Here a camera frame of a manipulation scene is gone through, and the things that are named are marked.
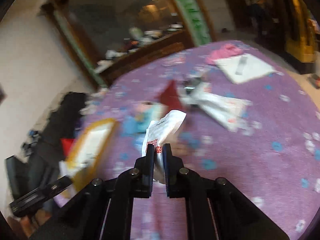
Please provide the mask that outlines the white open notebook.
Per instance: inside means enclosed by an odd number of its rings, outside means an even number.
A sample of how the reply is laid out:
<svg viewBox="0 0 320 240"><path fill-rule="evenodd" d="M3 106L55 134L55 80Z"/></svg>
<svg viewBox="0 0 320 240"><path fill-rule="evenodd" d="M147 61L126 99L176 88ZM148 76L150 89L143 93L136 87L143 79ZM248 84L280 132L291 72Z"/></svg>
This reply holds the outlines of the white open notebook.
<svg viewBox="0 0 320 240"><path fill-rule="evenodd" d="M236 85L276 72L270 64L252 54L218 59L215 61L215 64L225 74L227 79Z"/></svg>

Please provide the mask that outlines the red plastic bag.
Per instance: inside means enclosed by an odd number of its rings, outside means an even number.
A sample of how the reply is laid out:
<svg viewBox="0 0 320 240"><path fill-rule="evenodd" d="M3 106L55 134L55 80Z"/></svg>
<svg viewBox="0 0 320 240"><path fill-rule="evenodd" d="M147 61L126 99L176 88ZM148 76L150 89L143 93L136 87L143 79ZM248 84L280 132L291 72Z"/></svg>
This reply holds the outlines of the red plastic bag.
<svg viewBox="0 0 320 240"><path fill-rule="evenodd" d="M167 87L156 96L156 99L167 108L167 113L171 110L184 110L177 93L175 80L171 80Z"/></svg>

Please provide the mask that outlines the blue towel bundle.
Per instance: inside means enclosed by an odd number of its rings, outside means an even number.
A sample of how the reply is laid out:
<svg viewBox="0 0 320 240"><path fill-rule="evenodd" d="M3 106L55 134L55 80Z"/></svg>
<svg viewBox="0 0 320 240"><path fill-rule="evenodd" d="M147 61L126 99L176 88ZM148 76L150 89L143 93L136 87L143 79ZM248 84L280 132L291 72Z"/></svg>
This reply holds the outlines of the blue towel bundle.
<svg viewBox="0 0 320 240"><path fill-rule="evenodd" d="M144 134L153 120L155 107L156 104L150 101L142 101L134 105L122 121L121 136L134 137L139 133Z"/></svg>

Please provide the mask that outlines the pink fluffy cloth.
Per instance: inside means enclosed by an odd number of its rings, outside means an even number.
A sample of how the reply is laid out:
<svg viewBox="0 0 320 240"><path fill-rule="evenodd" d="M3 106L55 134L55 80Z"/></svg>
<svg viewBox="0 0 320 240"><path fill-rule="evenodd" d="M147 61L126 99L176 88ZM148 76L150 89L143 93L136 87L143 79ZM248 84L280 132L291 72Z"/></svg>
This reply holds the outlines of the pink fluffy cloth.
<svg viewBox="0 0 320 240"><path fill-rule="evenodd" d="M224 44L219 49L213 50L205 59L206 64L214 65L219 59L226 59L233 56L242 55L244 51L234 44Z"/></svg>

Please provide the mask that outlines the white plastic snack packet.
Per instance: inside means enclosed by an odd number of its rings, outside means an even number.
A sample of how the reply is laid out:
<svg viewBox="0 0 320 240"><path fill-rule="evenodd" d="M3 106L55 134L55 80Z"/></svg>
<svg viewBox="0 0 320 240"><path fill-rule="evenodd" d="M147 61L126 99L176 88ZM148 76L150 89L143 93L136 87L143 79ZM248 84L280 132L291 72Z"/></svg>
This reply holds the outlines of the white plastic snack packet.
<svg viewBox="0 0 320 240"><path fill-rule="evenodd" d="M161 184L165 183L163 145L175 142L178 137L178 130L183 124L186 113L179 110L171 110L167 115L158 121L152 120L146 129L142 144L142 156L146 156L148 144L155 148L153 179Z"/></svg>

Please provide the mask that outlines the black cylindrical motor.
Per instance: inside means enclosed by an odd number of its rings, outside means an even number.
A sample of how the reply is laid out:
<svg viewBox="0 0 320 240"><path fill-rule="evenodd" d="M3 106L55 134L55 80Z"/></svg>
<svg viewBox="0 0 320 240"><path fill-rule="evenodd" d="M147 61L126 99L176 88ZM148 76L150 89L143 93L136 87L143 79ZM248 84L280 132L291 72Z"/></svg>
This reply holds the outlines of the black cylindrical motor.
<svg viewBox="0 0 320 240"><path fill-rule="evenodd" d="M182 96L198 98L201 93L208 87L209 83L202 80L200 77L193 77L182 83Z"/></svg>

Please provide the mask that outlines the red paper bag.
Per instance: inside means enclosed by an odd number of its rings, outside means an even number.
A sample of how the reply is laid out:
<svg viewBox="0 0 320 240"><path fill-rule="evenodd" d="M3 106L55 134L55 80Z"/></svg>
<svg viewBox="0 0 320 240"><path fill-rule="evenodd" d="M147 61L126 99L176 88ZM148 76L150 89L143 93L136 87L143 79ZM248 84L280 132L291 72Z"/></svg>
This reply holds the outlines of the red paper bag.
<svg viewBox="0 0 320 240"><path fill-rule="evenodd" d="M63 150L63 155L67 157L72 149L74 139L73 138L61 138L61 145Z"/></svg>

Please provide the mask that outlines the purple floral tablecloth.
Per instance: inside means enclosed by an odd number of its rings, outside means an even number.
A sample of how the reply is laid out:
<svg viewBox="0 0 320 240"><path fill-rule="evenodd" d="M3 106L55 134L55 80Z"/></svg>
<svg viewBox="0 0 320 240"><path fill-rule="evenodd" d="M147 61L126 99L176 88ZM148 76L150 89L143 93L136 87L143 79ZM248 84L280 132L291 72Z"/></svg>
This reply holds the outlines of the purple floral tablecloth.
<svg viewBox="0 0 320 240"><path fill-rule="evenodd" d="M275 73L239 85L216 64L213 50L231 43L270 64ZM156 104L153 120L167 115L156 96L171 80L200 77L213 94L246 100L241 127L230 132L196 106L183 105L185 120L172 154L212 181L209 198L218 239L307 239L319 228L319 109L280 66L241 41L214 42L153 61L118 78L95 102L84 129L107 118L119 122L113 147L97 176L116 179L142 157L145 134L121 136L121 124L139 102ZM153 179L150 198L135 198L130 239L188 239L185 202L169 198Z"/></svg>

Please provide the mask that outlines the dark wooden cabinet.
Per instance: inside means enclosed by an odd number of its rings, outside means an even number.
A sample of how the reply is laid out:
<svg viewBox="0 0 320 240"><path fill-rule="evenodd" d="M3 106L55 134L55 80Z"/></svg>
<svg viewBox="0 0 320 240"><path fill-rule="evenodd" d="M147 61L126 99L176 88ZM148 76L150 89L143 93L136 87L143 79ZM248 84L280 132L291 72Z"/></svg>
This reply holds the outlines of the dark wooden cabinet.
<svg viewBox="0 0 320 240"><path fill-rule="evenodd" d="M41 9L94 88L216 39L201 0L48 0Z"/></svg>

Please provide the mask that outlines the black leather chair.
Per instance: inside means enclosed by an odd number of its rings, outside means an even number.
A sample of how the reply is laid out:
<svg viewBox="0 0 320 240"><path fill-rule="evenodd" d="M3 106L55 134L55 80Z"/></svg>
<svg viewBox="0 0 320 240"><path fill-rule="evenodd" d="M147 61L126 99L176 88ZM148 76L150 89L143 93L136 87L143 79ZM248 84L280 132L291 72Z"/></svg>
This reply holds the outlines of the black leather chair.
<svg viewBox="0 0 320 240"><path fill-rule="evenodd" d="M80 110L85 107L86 98L85 93L67 93L49 115L44 129L29 132L31 142L21 146L28 160L23 162L16 155L5 160L14 200L57 180L59 162L65 160L62 139L75 138L74 130L80 121Z"/></svg>

